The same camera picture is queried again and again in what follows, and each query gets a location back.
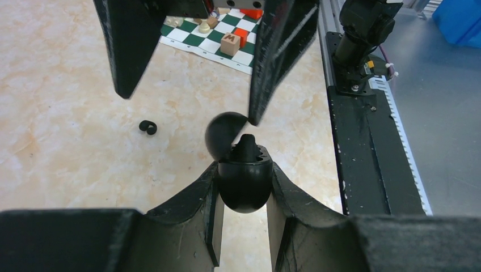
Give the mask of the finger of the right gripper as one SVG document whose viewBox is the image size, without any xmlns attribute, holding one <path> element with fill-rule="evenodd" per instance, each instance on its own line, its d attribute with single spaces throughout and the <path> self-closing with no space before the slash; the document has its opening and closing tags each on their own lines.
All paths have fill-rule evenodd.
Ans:
<svg viewBox="0 0 481 272">
<path fill-rule="evenodd" d="M 168 6 L 162 1 L 94 1 L 115 92 L 130 99 L 161 37 Z"/>
<path fill-rule="evenodd" d="M 319 1 L 265 1 L 255 42 L 248 120 L 258 126 L 278 85 L 318 31 Z"/>
</svg>

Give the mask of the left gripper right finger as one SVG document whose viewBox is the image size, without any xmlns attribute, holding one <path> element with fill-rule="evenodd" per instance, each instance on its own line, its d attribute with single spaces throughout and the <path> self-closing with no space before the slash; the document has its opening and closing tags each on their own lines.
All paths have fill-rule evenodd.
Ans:
<svg viewBox="0 0 481 272">
<path fill-rule="evenodd" d="M 479 271 L 480 219 L 345 216 L 273 166 L 267 202 L 273 271 Z"/>
</svg>

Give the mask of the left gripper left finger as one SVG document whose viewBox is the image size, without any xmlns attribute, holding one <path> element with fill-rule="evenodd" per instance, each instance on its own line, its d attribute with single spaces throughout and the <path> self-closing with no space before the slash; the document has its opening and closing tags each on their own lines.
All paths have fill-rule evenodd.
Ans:
<svg viewBox="0 0 481 272">
<path fill-rule="evenodd" d="M 1 212 L 2 271 L 213 271 L 223 204 L 212 163 L 143 214 L 135 209 Z"/>
</svg>

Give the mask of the black earbud charging case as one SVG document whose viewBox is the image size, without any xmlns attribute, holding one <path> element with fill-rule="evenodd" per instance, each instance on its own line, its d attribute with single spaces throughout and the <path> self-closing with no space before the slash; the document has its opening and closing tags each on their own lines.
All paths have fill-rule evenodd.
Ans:
<svg viewBox="0 0 481 272">
<path fill-rule="evenodd" d="M 207 150 L 218 163 L 215 181 L 221 198 L 227 207 L 242 214 L 264 206 L 273 179 L 273 161 L 264 146 L 256 143 L 261 152 L 257 162 L 241 163 L 229 159 L 247 123 L 248 118 L 240 113 L 223 112 L 210 121 L 205 132 Z"/>
</svg>

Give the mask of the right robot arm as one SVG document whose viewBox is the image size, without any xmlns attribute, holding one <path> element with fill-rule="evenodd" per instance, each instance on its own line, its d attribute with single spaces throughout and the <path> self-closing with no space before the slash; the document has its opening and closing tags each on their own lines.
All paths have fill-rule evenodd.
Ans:
<svg viewBox="0 0 481 272">
<path fill-rule="evenodd" d="M 285 75 L 312 42 L 320 1 L 95 1 L 115 92 L 132 97 L 161 38 L 168 16 L 207 18 L 215 8 L 263 10 L 254 50 L 249 122 L 256 126 Z M 351 68 L 381 45 L 394 28 L 401 1 L 346 1 L 344 30 L 335 59 Z"/>
</svg>

